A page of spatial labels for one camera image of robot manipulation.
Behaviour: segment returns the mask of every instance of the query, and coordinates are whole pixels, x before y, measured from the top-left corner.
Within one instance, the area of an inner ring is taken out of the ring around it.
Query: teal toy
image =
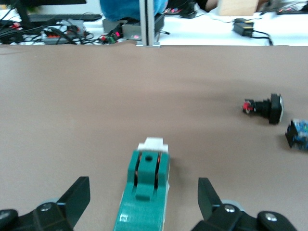
[[[162,231],[169,190],[170,156],[162,138],[133,151],[114,231]]]

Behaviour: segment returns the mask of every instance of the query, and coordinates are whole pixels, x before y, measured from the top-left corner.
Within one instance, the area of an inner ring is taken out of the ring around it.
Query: blue fabric
[[[139,0],[100,0],[104,16],[109,21],[122,18],[140,20]],[[168,0],[154,0],[154,14],[162,13],[167,7]]]

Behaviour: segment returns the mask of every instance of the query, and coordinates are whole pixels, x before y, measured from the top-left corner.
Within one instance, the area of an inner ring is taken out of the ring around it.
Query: teal object
[[[111,22],[123,18],[140,20],[139,0],[100,0],[102,13]],[[167,0],[154,0],[154,15],[163,13]]]
[[[169,189],[168,153],[135,150],[114,231],[162,231]]]

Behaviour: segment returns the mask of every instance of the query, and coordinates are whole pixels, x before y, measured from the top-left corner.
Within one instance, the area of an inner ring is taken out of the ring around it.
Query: white tip
[[[144,143],[139,143],[137,150],[168,153],[168,144],[164,144],[163,138],[148,137]]]

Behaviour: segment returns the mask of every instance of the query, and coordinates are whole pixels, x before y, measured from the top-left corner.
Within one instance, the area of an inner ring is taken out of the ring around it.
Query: blue object
[[[169,154],[162,149],[133,152],[114,231],[163,230],[169,166]]]
[[[100,0],[104,16],[109,21],[122,18],[140,20],[139,0]],[[154,0],[154,15],[162,13],[167,7],[168,0]]]
[[[285,134],[290,148],[308,150],[308,121],[293,119]]]

